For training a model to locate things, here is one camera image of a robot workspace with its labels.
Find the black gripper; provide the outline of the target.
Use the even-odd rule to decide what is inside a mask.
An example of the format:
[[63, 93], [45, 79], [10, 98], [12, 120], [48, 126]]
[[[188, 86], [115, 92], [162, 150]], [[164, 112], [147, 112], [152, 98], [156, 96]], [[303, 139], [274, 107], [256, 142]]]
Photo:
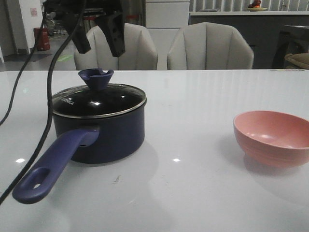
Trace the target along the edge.
[[43, 6], [47, 14], [54, 12], [60, 17], [80, 54], [91, 50], [81, 26], [83, 14], [79, 13], [82, 10], [103, 14], [95, 18], [95, 23], [103, 31], [113, 57], [120, 57], [126, 51], [121, 0], [45, 0]]

